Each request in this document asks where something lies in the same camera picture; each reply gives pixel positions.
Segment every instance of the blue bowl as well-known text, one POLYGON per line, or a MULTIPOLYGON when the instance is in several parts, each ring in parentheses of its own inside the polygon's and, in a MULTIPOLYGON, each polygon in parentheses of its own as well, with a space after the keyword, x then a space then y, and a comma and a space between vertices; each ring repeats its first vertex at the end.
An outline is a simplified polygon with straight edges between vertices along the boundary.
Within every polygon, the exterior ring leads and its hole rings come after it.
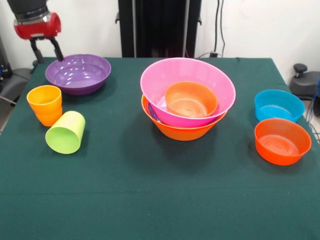
POLYGON ((259 92, 255 96, 254 105, 255 116, 259 121, 279 118, 296 123, 305 111, 305 105, 298 97, 275 89, 259 92))

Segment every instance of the plastic bowl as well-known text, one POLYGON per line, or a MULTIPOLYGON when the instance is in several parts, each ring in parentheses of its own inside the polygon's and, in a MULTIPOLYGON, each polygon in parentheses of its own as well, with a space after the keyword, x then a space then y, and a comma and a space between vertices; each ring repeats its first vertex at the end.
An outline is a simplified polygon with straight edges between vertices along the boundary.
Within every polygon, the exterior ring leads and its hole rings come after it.
POLYGON ((281 118, 270 118, 257 124, 255 147, 266 161, 287 166, 295 164, 311 148, 312 141, 305 129, 281 118))
POLYGON ((305 105, 290 92, 269 89, 259 92, 254 99, 255 115, 259 121, 271 118, 297 122, 304 114, 305 105))
POLYGON ((221 119, 225 117, 226 112, 222 114, 216 121, 201 127, 193 127, 193 128, 182 128, 182 127, 173 127, 168 126, 164 123, 161 123, 155 120, 150 116, 148 112, 148 100, 145 96, 142 95, 141 98, 142 109, 145 114, 152 120, 152 122, 156 125, 156 127, 168 138, 177 141, 192 141, 201 138, 205 135, 214 125, 216 125, 221 119))
POLYGON ((236 100, 235 86, 226 74, 209 63, 192 58, 167 58, 151 64, 142 73, 140 86, 161 121, 174 127, 205 126, 226 113, 236 100), (167 111, 167 88, 185 81, 205 85, 214 92, 218 99, 218 107, 212 116, 185 117, 167 111))
POLYGON ((91 54, 70 55, 64 61, 54 61, 46 71, 46 79, 70 95, 89 95, 107 81, 111 72, 110 63, 91 54))
POLYGON ((189 118, 211 116, 218 107, 216 95, 206 86, 180 81, 165 92, 166 108, 170 113, 189 118))

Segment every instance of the pink bowl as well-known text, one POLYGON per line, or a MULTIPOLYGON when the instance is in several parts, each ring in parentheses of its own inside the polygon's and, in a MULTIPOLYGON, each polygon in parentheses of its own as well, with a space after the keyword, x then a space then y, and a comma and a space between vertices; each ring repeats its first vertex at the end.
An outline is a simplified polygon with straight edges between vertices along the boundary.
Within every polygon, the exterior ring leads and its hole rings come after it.
POLYGON ((158 118, 173 127, 205 126, 226 113, 236 100, 235 86, 226 74, 209 63, 192 58, 167 58, 151 64, 142 73, 140 86, 158 118), (203 84, 213 91, 218 107, 212 116, 184 117, 167 111, 165 92, 172 84, 182 81, 203 84))

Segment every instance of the cup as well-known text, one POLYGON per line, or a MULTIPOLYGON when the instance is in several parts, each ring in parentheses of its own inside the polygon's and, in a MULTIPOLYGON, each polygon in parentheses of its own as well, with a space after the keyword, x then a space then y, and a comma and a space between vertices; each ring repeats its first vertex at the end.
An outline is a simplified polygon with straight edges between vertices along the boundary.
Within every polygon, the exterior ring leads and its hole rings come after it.
POLYGON ((27 94, 26 100, 46 127, 51 127, 62 116, 61 90, 56 86, 38 86, 27 94))
POLYGON ((67 111, 46 132, 48 146, 60 154, 73 154, 81 146, 86 120, 79 112, 67 111))

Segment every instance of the yellow cup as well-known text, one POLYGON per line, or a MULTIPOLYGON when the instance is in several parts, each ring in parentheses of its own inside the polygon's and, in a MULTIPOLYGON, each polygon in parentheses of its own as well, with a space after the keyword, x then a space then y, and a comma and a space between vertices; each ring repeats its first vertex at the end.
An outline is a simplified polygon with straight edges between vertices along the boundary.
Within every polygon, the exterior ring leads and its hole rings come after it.
POLYGON ((27 94, 26 100, 46 127, 51 127, 62 116, 61 90, 56 86, 38 86, 27 94))

